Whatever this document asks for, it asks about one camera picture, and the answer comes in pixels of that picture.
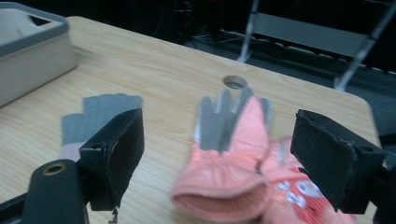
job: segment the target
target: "glove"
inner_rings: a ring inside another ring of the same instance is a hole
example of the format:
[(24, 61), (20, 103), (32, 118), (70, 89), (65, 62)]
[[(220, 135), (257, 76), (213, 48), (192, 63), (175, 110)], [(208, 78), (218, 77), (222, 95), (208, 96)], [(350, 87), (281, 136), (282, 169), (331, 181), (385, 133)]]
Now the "glove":
[(79, 148), (119, 113), (140, 108), (142, 98), (106, 94), (83, 99), (83, 113), (62, 117), (59, 159), (79, 160)]
[(270, 183), (257, 170), (269, 146), (262, 109), (269, 102), (243, 89), (231, 104), (228, 91), (216, 108), (209, 98), (202, 100), (191, 160), (171, 195), (176, 207), (210, 221), (258, 217), (271, 194)]
[(262, 173), (274, 187), (272, 201), (264, 210), (262, 224), (351, 224), (353, 215), (335, 212), (303, 167), (290, 154), (291, 137), (271, 140)]

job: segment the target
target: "gray fingertip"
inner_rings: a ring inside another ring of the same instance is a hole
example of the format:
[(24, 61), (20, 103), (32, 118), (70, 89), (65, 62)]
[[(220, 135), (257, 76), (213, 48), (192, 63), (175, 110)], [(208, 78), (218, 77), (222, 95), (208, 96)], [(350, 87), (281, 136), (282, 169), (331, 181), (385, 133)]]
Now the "gray fingertip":
[(233, 112), (239, 114), (248, 102), (248, 99), (253, 95), (253, 90), (249, 87), (245, 87), (239, 92), (238, 99), (233, 106)]
[(212, 115), (213, 111), (212, 101), (209, 97), (204, 97), (200, 103), (200, 116)]
[(82, 112), (87, 114), (94, 114), (99, 106), (99, 97), (91, 96), (82, 99)]
[(264, 113), (265, 129), (269, 132), (272, 122), (272, 103), (267, 98), (261, 98), (260, 101), (262, 102), (262, 111)]
[(125, 95), (125, 110), (124, 111), (141, 108), (142, 104), (143, 104), (142, 97)]
[(282, 140), (279, 144), (279, 149), (277, 153), (277, 163), (284, 165), (286, 162), (286, 148), (285, 148), (285, 141)]
[(231, 93), (230, 91), (222, 91), (218, 98), (216, 112), (228, 112), (231, 110)]
[(100, 105), (98, 106), (100, 109), (105, 110), (107, 113), (105, 115), (111, 116), (113, 114), (113, 110), (117, 107), (120, 102), (119, 98), (116, 94), (103, 94), (99, 96)]
[(195, 124), (194, 139), (201, 145), (201, 116), (198, 116)]
[(83, 114), (71, 114), (61, 118), (62, 146), (81, 142), (81, 129), (85, 126), (84, 120)]
[(85, 128), (83, 132), (83, 137), (88, 141), (92, 138), (99, 130), (101, 130), (108, 122), (109, 116), (106, 115), (106, 111), (103, 109), (98, 109), (96, 114), (91, 114), (86, 116)]
[(120, 102), (120, 104), (117, 104), (118, 109), (116, 111), (116, 115), (132, 109), (131, 108), (132, 106), (128, 104), (128, 95), (117, 93), (117, 94), (115, 94), (115, 96), (116, 96), (117, 101)]

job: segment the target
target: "glove cuff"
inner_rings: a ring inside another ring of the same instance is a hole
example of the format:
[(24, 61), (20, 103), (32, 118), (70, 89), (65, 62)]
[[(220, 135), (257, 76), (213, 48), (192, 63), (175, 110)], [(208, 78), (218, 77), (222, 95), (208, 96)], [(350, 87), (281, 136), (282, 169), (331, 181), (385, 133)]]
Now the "glove cuff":
[(263, 175), (241, 163), (224, 159), (192, 162), (173, 189), (172, 203), (187, 213), (216, 222), (241, 222), (259, 217), (272, 189)]

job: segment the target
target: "pink glove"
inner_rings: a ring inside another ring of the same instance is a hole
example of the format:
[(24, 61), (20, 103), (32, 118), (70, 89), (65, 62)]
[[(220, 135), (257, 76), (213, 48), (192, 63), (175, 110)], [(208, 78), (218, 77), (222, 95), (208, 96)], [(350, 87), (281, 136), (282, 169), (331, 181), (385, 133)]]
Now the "pink glove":
[(290, 154), (291, 137), (271, 141), (262, 172), (275, 188), (262, 215), (263, 224), (352, 224), (355, 217), (335, 212), (318, 187), (301, 173), (303, 167)]
[(210, 221), (241, 222), (259, 217), (271, 187), (257, 171), (268, 148), (262, 104), (250, 97), (227, 150), (202, 150), (195, 142), (191, 160), (172, 192), (178, 208)]

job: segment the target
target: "table surface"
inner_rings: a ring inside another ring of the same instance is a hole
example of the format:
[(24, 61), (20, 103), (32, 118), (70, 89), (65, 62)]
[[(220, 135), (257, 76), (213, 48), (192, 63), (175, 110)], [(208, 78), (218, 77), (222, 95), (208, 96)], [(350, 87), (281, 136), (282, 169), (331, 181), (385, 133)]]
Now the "table surface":
[[(120, 223), (206, 223), (177, 210), (169, 194), (191, 154), (198, 103), (227, 89), (222, 80), (228, 75), (272, 101), (273, 138), (292, 134), (301, 108), (379, 146), (371, 108), (357, 96), (96, 21), (69, 22), (78, 67), (0, 108), (0, 203), (26, 192), (33, 170), (56, 160), (61, 117), (80, 113), (82, 98), (105, 93), (144, 99), (146, 148), (123, 197)], [(111, 217), (88, 210), (91, 223)], [(373, 212), (358, 216), (359, 223), (371, 223)]]

